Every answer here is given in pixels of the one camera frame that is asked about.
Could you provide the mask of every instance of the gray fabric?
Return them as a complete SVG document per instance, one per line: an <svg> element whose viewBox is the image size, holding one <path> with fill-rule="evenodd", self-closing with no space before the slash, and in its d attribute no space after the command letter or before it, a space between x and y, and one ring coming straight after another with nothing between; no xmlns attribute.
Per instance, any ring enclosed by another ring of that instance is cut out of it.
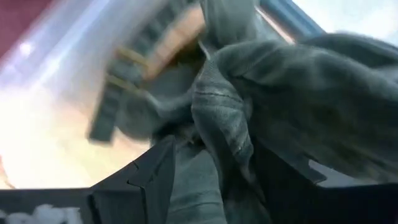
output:
<svg viewBox="0 0 398 224"><path fill-rule="evenodd" d="M383 68L366 64L382 52L371 44L359 46L361 55L349 51L357 40L350 35L343 45L328 45L339 38L329 35L295 45L264 40L253 2L201 5L208 60L192 86L178 81L189 72L176 68L169 81L185 85L180 95L128 95L119 120L138 138L193 119L188 131L174 133L204 142L180 141L167 223L271 222L252 168L251 135L356 178L398 180L398 86Z"/></svg>

